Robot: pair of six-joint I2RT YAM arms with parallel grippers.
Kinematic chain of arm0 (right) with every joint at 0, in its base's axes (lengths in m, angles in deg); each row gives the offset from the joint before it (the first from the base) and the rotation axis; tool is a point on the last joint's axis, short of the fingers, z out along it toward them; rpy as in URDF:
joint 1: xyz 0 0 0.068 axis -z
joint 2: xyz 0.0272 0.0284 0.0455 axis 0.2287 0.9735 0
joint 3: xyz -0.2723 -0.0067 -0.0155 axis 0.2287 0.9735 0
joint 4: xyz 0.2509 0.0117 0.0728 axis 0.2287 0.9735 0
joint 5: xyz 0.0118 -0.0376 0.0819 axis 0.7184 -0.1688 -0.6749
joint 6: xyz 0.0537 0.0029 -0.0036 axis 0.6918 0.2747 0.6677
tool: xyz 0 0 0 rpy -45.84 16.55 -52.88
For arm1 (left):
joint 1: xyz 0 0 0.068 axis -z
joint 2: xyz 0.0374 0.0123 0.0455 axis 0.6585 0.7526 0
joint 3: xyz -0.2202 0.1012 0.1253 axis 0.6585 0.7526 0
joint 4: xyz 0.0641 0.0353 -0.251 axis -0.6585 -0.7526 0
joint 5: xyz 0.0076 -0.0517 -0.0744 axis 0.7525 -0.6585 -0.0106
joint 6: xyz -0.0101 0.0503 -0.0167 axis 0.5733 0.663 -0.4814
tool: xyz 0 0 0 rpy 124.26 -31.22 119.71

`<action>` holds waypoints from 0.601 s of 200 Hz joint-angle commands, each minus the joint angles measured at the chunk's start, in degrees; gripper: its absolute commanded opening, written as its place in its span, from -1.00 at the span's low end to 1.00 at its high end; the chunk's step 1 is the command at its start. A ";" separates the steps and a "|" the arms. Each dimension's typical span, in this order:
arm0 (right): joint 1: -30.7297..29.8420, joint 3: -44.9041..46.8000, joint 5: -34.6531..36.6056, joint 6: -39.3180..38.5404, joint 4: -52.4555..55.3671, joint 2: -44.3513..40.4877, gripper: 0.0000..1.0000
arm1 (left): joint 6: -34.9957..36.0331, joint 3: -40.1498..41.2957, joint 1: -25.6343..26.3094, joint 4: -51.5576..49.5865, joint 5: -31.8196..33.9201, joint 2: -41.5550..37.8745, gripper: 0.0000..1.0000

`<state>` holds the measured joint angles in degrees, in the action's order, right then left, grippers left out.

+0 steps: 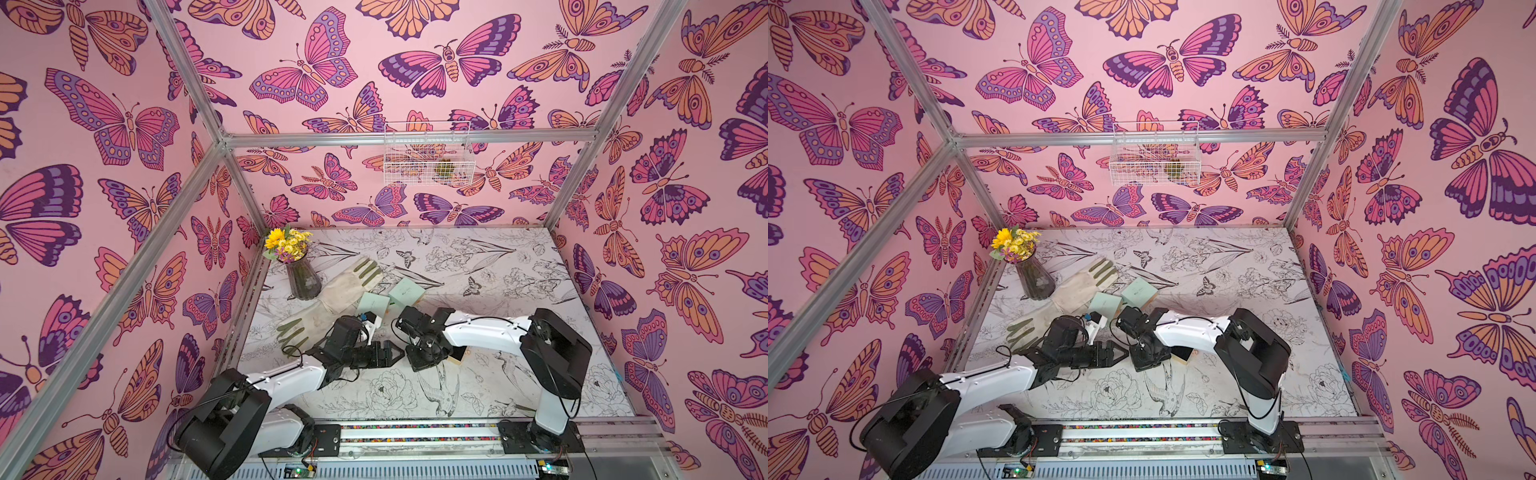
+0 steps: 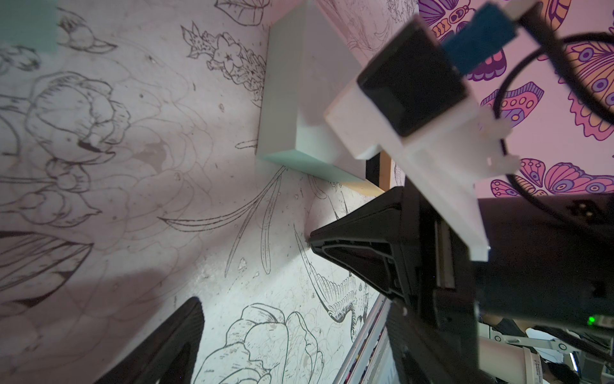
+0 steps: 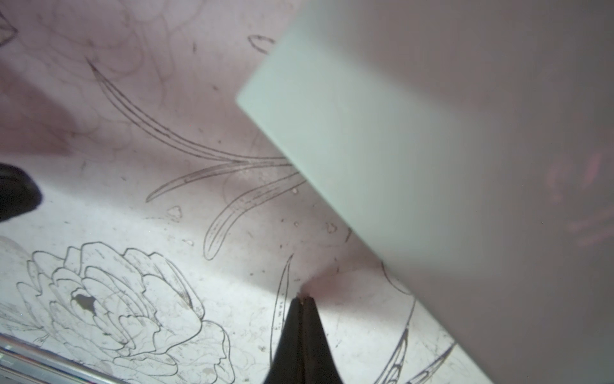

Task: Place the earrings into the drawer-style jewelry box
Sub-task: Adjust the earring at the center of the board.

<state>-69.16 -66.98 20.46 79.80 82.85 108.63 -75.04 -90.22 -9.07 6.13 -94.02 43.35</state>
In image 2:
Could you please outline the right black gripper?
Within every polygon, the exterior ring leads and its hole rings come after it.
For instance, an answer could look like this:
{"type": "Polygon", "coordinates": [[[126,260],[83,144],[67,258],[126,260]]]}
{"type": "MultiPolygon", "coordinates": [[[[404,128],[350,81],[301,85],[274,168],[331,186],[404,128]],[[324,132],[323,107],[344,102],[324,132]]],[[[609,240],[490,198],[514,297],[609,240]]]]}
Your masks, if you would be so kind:
{"type": "Polygon", "coordinates": [[[479,202],[493,241],[485,262],[472,262],[454,232],[455,286],[439,289],[432,273],[415,275],[424,320],[449,331],[478,310],[531,320],[575,341],[577,331],[613,334],[613,197],[546,196],[479,202]]]}

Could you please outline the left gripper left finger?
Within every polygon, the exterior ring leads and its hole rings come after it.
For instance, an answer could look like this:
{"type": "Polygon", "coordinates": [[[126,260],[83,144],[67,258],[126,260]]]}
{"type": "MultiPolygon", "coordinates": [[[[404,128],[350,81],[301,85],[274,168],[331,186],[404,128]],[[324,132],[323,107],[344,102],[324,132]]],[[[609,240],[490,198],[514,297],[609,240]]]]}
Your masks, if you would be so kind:
{"type": "Polygon", "coordinates": [[[98,383],[190,383],[205,318],[201,301],[182,304],[98,383]]]}

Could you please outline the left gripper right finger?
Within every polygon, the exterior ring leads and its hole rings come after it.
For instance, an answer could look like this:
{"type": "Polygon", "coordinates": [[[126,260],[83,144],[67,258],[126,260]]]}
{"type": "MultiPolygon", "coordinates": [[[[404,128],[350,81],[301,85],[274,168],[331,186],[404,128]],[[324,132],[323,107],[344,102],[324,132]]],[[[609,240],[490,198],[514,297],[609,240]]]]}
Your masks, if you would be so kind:
{"type": "Polygon", "coordinates": [[[484,382],[475,321],[441,331],[403,302],[393,302],[386,330],[401,383],[484,382]]]}

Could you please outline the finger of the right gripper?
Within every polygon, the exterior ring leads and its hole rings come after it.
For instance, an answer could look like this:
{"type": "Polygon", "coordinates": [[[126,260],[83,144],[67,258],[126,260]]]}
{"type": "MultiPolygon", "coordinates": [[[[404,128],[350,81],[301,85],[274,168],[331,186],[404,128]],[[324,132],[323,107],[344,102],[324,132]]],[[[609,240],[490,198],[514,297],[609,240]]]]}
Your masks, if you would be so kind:
{"type": "Polygon", "coordinates": [[[310,245],[391,243],[400,233],[404,187],[394,187],[309,236],[310,245]]]}
{"type": "Polygon", "coordinates": [[[405,262],[388,243],[310,242],[312,251],[355,274],[391,300],[408,302],[405,262]]]}

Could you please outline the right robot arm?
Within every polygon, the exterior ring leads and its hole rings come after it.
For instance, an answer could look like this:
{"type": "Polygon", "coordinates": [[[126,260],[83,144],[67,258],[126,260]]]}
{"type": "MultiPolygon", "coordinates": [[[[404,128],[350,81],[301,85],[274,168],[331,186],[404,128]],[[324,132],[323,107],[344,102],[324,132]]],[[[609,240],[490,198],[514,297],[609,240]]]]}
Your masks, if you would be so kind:
{"type": "Polygon", "coordinates": [[[482,238],[411,183],[313,231],[313,252],[390,301],[385,330],[403,383],[540,383],[540,356],[480,315],[613,333],[613,197],[473,202],[482,238]]]}

